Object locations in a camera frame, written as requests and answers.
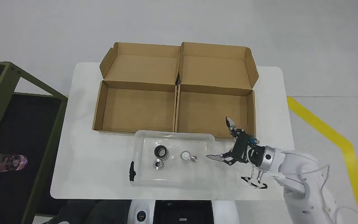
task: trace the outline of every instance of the cardboard box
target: cardboard box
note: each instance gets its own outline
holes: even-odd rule
[[[258,72],[244,46],[181,45],[176,132],[210,133],[230,138],[225,117],[255,136],[255,93]]]
[[[115,43],[100,64],[93,129],[173,132],[179,46]]]

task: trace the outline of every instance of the gray floor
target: gray floor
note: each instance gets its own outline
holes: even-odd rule
[[[282,69],[288,96],[344,135],[358,154],[357,10],[356,0],[5,1],[0,60],[67,95],[74,66],[99,62],[116,41],[248,46],[257,65]],[[24,82],[17,90],[41,92]],[[340,205],[356,207],[340,149],[290,116],[295,148],[331,164],[328,187]],[[283,202],[237,204],[242,223],[291,222]],[[357,217],[342,214],[346,223]]]

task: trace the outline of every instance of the clear plastic tray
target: clear plastic tray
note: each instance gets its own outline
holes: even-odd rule
[[[211,134],[190,134],[139,130],[135,134],[133,168],[136,172],[133,185],[170,186],[175,188],[210,188],[212,162],[205,157],[211,154],[215,139]],[[156,170],[154,149],[163,145],[168,149],[164,167]],[[197,161],[184,161],[182,151],[189,151]]]

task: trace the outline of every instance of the white cap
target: white cap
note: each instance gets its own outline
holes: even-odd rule
[[[189,152],[183,152],[181,157],[183,158],[183,160],[188,160],[188,159],[190,159],[190,153]]]

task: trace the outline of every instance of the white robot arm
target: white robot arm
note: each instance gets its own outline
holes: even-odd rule
[[[267,188],[261,183],[262,175],[276,172],[280,175],[271,175],[284,188],[284,199],[290,217],[294,224],[341,224],[341,217],[337,214],[337,204],[325,187],[329,166],[318,168],[317,160],[305,153],[297,151],[283,151],[270,146],[259,146],[258,140],[250,137],[243,129],[237,129],[230,118],[226,118],[227,126],[234,138],[234,146],[229,152],[219,155],[207,155],[208,158],[225,162],[229,166],[235,162],[250,163],[259,170],[257,178],[242,178],[257,188]],[[280,154],[285,158],[279,166],[277,163]],[[322,170],[327,168],[327,175]]]

